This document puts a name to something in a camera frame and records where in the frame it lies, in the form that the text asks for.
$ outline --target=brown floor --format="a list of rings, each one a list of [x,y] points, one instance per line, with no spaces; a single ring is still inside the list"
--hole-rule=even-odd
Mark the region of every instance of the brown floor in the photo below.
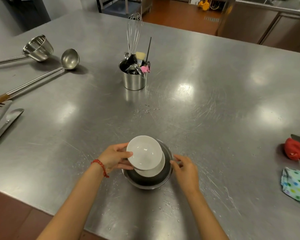
[[[52,216],[0,193],[0,240],[35,240]],[[83,231],[80,240],[105,240]]]
[[[208,35],[215,35],[217,22],[208,21],[205,17],[220,18],[220,11],[206,11],[182,1],[153,0],[150,13],[142,16],[144,22],[160,24]]]

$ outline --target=red object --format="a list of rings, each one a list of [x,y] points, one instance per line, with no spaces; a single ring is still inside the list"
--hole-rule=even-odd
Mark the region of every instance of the red object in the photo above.
[[[288,138],[284,144],[284,151],[291,160],[300,160],[300,142]]]
[[[109,177],[109,175],[107,174],[107,172],[106,172],[106,169],[105,169],[105,166],[103,165],[103,163],[102,162],[100,162],[100,160],[98,160],[98,159],[95,159],[95,160],[93,160],[92,162],[91,162],[91,164],[93,164],[93,163],[99,163],[100,164],[100,166],[102,167],[102,169],[103,169],[103,176],[104,177],[106,177],[106,178],[108,178]]]

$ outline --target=polka dot cloth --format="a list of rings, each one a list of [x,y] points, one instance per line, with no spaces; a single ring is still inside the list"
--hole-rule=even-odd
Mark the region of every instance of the polka dot cloth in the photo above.
[[[281,176],[282,191],[300,201],[300,171],[284,168]]]

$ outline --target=red bracelet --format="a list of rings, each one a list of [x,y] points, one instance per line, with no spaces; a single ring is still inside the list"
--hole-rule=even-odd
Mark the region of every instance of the red bracelet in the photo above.
[[[93,160],[93,161],[91,162],[91,164],[93,164],[93,163],[99,163],[99,164],[100,164],[100,166],[101,166],[101,167],[102,167],[102,169],[103,169],[103,176],[104,176],[104,177],[106,177],[106,178],[108,178],[108,177],[109,177],[109,175],[106,173],[105,166],[103,165],[103,163],[102,163],[102,162],[100,162],[100,160],[99,160],[99,159],[95,159],[95,160]]]

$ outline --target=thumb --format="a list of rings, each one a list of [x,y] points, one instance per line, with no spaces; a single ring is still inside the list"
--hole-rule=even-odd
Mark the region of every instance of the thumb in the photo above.
[[[172,165],[172,167],[173,167],[173,169],[175,170],[176,173],[180,172],[180,167],[179,167],[179,165],[177,164],[176,161],[170,160],[170,164]]]
[[[129,158],[133,155],[133,152],[119,152],[121,158]]]

